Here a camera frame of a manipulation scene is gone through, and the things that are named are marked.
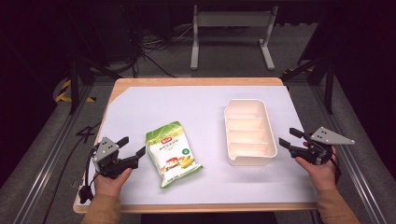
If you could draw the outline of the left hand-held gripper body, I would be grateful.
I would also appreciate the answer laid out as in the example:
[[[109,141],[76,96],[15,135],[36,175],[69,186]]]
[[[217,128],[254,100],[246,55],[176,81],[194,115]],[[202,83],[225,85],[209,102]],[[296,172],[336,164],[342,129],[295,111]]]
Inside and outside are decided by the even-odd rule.
[[[134,154],[132,157],[120,159],[121,147],[117,142],[103,137],[102,141],[94,147],[92,162],[95,171],[104,177],[116,179],[125,169],[137,169],[139,159]]]

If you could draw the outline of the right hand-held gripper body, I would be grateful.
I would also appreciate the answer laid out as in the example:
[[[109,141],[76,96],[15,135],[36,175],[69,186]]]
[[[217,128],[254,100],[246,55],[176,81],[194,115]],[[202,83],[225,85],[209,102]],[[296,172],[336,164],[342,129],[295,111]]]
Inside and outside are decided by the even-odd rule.
[[[307,147],[290,145],[288,149],[293,158],[300,157],[311,164],[325,164],[332,158],[333,145],[354,145],[355,141],[335,133],[327,128],[320,127],[314,133],[308,133],[309,139],[305,140]]]

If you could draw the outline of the person's left hand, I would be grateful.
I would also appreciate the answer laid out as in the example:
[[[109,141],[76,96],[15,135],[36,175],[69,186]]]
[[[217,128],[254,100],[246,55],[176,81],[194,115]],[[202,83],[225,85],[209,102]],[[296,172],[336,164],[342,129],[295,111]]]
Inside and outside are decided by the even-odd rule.
[[[125,169],[116,179],[98,175],[94,180],[95,193],[119,198],[122,186],[128,180],[132,171],[131,168]]]

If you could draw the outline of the person's right hand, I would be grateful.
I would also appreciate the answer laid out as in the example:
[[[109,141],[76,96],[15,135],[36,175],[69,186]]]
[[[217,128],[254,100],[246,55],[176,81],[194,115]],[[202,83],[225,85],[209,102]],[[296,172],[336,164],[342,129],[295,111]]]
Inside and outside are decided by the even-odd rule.
[[[307,171],[308,176],[314,186],[316,192],[323,190],[336,189],[336,148],[333,147],[332,159],[333,161],[327,161],[325,164],[314,165],[309,163],[303,158],[297,157],[295,161]]]

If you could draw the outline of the green and white snack bag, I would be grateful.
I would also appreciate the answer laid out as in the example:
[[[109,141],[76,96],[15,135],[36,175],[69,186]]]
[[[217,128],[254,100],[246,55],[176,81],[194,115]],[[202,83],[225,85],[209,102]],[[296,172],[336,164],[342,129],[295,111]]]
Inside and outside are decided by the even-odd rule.
[[[146,150],[162,178],[162,189],[203,168],[196,161],[184,129],[178,121],[146,133]]]

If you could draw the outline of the white divided plastic container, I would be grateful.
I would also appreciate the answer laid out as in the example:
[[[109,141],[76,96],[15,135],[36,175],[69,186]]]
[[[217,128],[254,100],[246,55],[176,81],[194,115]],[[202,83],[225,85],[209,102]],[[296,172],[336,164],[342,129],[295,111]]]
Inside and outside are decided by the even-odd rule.
[[[228,160],[233,166],[264,166],[277,154],[265,103],[232,99],[224,110]]]

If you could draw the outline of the black tape floor mark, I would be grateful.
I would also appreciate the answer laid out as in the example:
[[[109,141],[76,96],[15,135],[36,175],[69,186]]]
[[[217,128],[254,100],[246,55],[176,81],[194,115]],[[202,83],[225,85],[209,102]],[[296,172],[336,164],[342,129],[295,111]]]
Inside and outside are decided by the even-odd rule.
[[[93,126],[86,126],[82,130],[78,131],[76,133],[76,136],[79,136],[80,139],[83,141],[84,144],[86,144],[91,136],[95,136],[94,130],[99,126],[99,123],[96,123]]]

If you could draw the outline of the black metal stand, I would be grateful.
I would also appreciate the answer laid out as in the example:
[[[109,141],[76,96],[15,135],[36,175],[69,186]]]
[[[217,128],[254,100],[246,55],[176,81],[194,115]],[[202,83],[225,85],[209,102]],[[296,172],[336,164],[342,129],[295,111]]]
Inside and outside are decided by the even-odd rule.
[[[311,86],[317,86],[320,81],[326,77],[324,104],[329,114],[332,113],[332,88],[334,80],[334,66],[332,59],[329,57],[318,57],[298,66],[295,69],[286,71],[280,78],[283,82],[300,75],[304,70],[312,68],[312,72],[307,78],[307,82]]]

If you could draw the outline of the white table mat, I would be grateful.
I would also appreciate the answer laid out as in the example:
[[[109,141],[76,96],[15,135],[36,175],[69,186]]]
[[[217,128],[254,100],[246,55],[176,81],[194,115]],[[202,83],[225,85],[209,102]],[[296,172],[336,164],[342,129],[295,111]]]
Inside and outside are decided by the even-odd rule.
[[[316,193],[304,171],[285,148],[264,166],[232,166],[228,162],[224,110],[232,99],[264,102],[273,134],[293,145],[301,139],[289,133],[299,128],[287,89],[283,86],[132,87],[107,108],[101,136],[113,141],[129,137],[120,156],[133,156],[146,134],[173,121],[181,123],[202,169],[162,188],[149,156],[122,188],[124,205],[312,203]]]

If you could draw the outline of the yellow and black hazard tape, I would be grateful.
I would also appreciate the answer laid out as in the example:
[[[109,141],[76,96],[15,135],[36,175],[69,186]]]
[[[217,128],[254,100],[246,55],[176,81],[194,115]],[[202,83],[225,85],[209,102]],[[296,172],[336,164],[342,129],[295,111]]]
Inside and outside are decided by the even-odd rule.
[[[64,83],[62,84],[59,93],[55,97],[56,102],[66,102],[66,103],[71,103],[72,98],[66,96],[67,89],[71,86],[71,79],[67,78]]]

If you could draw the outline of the aluminium floor rail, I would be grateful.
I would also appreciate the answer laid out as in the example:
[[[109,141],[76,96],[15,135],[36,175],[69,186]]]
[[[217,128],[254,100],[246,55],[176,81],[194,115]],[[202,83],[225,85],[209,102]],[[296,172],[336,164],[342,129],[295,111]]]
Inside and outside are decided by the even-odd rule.
[[[89,97],[89,94],[92,91],[92,86],[84,86],[81,88],[81,93],[78,96],[78,105],[75,108],[74,112],[71,115],[66,117],[66,120],[58,134],[56,141],[54,142],[48,157],[43,163],[40,171],[38,172],[35,182],[31,187],[29,194],[26,196],[21,209],[18,214],[14,218],[12,224],[26,224],[30,216],[32,215],[41,194],[43,193],[45,187],[47,186],[52,172],[55,168],[56,163],[58,162],[62,150],[65,146],[65,141],[71,129],[76,122],[76,119],[80,113],[81,108],[83,107],[85,101]]]
[[[340,127],[333,115],[331,115],[324,103],[324,95],[319,87],[312,87],[311,91],[318,102],[322,113],[329,123],[330,128],[337,133],[341,133]],[[349,146],[340,146],[338,156],[343,160],[344,165],[348,171],[349,176],[355,186],[356,191],[359,193],[361,201],[368,213],[369,218],[373,224],[388,224],[378,203],[368,186],[366,178],[356,160],[354,159]]]

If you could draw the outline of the white metal stand frame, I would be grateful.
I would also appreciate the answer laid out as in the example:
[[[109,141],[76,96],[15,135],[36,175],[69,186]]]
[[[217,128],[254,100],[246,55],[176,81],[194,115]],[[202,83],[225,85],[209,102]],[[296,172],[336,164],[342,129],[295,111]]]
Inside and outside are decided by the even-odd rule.
[[[198,69],[199,63],[199,28],[200,27],[263,27],[264,38],[258,41],[267,69],[273,71],[275,64],[268,49],[269,39],[275,25],[278,6],[265,11],[200,11],[193,8],[191,49],[191,70]]]

